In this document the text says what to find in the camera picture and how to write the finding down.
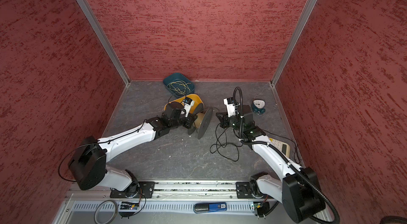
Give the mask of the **grey cable spool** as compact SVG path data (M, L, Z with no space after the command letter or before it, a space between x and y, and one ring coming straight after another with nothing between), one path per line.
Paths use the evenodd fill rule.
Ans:
M194 132L196 132L197 139L201 139L209 127L213 116L213 108L208 107L205 109L203 104L200 103L192 114L196 118L192 123L192 127L188 129L188 135L192 135Z

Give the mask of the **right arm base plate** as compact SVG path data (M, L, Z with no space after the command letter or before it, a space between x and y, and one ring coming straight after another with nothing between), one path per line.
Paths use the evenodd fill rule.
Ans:
M238 199L254 199L250 182L236 182L236 196Z

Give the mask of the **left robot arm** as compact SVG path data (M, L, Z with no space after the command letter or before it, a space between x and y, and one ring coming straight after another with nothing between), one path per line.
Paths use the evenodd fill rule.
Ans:
M75 150L68 168L82 191L101 186L133 198L140 193L136 176L129 170L111 167L108 162L134 147L167 135L172 129L191 129L202 110L199 105L191 112L189 107L171 102L160 117L146 119L135 128L99 140L88 137Z

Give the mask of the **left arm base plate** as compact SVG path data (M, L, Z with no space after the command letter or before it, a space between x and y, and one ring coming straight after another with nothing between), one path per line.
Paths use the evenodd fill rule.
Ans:
M111 189L110 198L112 199L140 199L145 197L150 199L154 192L155 182L132 182L128 188L123 191Z

